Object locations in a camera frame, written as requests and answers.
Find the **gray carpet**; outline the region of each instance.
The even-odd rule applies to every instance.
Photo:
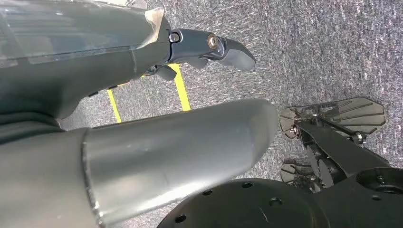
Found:
[[[173,28],[215,32],[246,45],[258,60],[251,72],[210,63],[183,65],[192,108],[265,98],[279,109],[355,96],[383,104],[389,123],[366,147],[403,168],[403,3],[357,0],[149,0],[163,6]],[[181,110],[173,82],[146,77],[114,90],[123,121]],[[62,126],[113,123],[106,93],[83,100]],[[268,152],[243,177],[279,179],[287,157],[301,157],[298,142],[280,133]],[[118,227],[153,228],[167,206]]]

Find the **metal pin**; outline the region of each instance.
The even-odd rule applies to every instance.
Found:
[[[169,34],[169,41],[171,43],[178,42],[179,40],[180,40],[180,36],[178,33],[174,32],[174,33]]]

